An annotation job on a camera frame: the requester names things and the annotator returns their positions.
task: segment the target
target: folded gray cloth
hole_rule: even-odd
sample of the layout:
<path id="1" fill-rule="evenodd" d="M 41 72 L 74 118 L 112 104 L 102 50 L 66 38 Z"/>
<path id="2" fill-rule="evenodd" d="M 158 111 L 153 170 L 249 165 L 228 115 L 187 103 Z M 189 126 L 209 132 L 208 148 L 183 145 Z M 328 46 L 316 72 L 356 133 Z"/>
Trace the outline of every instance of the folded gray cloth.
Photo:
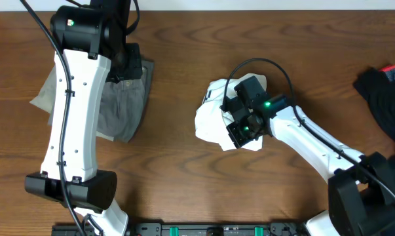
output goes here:
<path id="1" fill-rule="evenodd" d="M 105 83 L 100 103 L 97 134 L 111 141 L 128 142 L 139 126 L 151 88 L 153 62 L 142 60 L 143 75 L 140 79 Z M 53 68 L 39 95 L 30 103 L 49 112 L 52 124 L 56 97 L 56 68 Z"/>

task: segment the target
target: wooden table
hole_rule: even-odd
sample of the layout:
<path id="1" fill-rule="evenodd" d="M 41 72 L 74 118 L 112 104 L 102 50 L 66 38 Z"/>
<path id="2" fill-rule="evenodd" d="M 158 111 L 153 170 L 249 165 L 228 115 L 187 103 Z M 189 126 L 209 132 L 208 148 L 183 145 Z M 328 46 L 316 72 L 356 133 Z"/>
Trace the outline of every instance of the wooden table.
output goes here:
<path id="1" fill-rule="evenodd" d="M 51 12 L 39 13 L 48 24 Z M 241 61 L 282 65 L 305 113 L 364 153 L 394 153 L 352 87 L 368 66 L 395 64 L 395 11 L 142 12 L 129 37 L 155 61 L 143 123 L 127 144 L 98 138 L 99 167 L 117 173 L 116 200 L 133 221 L 306 220 L 327 209 L 327 185 L 287 145 L 265 137 L 261 151 L 221 151 L 195 137 L 194 118 L 209 82 Z M 58 203 L 24 191 L 46 153 L 48 114 L 29 104 L 54 65 L 50 43 L 25 12 L 0 13 L 0 235 L 50 235 L 72 222 Z M 254 63 L 239 73 L 280 72 Z"/>

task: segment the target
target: crumpled white cloth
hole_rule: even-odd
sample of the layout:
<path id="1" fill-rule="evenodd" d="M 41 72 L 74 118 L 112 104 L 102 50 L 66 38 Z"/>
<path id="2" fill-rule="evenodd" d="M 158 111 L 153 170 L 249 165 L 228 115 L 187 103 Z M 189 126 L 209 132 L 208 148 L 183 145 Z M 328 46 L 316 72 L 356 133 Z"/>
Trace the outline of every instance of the crumpled white cloth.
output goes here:
<path id="1" fill-rule="evenodd" d="M 231 79 L 229 81 L 227 89 L 228 98 L 236 97 L 235 86 L 251 76 L 257 77 L 263 89 L 266 89 L 267 81 L 264 75 L 249 73 L 240 79 Z M 226 79 L 220 79 L 210 83 L 207 93 L 204 96 L 203 104 L 197 109 L 195 118 L 196 137 L 207 142 L 219 144 L 223 151 L 236 149 L 226 129 L 226 126 L 234 121 L 233 117 L 229 112 L 225 113 L 220 108 L 223 101 L 225 83 Z M 263 137 L 259 137 L 258 140 L 251 141 L 242 147 L 248 150 L 258 151 L 263 147 Z"/>

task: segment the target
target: white wall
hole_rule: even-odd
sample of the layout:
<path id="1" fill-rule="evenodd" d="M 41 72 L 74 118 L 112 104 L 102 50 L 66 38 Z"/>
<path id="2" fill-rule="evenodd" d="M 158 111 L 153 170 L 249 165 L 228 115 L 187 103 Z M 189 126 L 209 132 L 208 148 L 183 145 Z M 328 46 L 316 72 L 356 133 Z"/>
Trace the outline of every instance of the white wall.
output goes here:
<path id="1" fill-rule="evenodd" d="M 141 10 L 357 10 L 395 9 L 395 0 L 138 0 Z M 57 10 L 64 0 L 27 0 L 34 10 Z M 88 4 L 89 0 L 78 0 Z M 0 11 L 25 10 L 0 0 Z"/>

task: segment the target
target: green strip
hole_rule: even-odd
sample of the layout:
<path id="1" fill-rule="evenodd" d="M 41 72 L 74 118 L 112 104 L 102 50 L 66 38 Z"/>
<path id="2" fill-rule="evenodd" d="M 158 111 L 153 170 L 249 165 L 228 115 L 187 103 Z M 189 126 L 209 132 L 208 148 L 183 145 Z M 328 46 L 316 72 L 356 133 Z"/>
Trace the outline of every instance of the green strip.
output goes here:
<path id="1" fill-rule="evenodd" d="M 178 227 L 171 227 L 170 228 L 170 236 L 178 236 Z"/>
<path id="2" fill-rule="evenodd" d="M 255 227 L 254 228 L 254 236 L 263 236 L 263 228 Z"/>

